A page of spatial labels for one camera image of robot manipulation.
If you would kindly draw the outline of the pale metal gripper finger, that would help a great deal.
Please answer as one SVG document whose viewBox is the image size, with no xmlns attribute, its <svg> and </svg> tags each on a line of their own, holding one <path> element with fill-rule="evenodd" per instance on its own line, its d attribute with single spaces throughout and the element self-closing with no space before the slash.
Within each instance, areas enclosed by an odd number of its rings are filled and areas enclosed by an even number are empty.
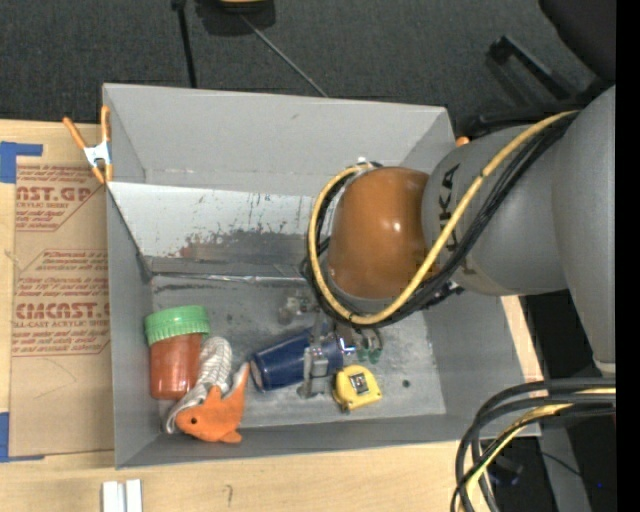
<svg viewBox="0 0 640 512">
<path fill-rule="evenodd" d="M 298 388 L 301 398 L 311 398 L 327 392 L 330 381 L 329 360 L 317 344 L 311 344 L 303 355 L 303 382 Z"/>
<path fill-rule="evenodd" d="M 308 299 L 290 296 L 278 309 L 278 322 L 292 323 L 294 319 L 312 311 L 313 305 Z"/>
</svg>

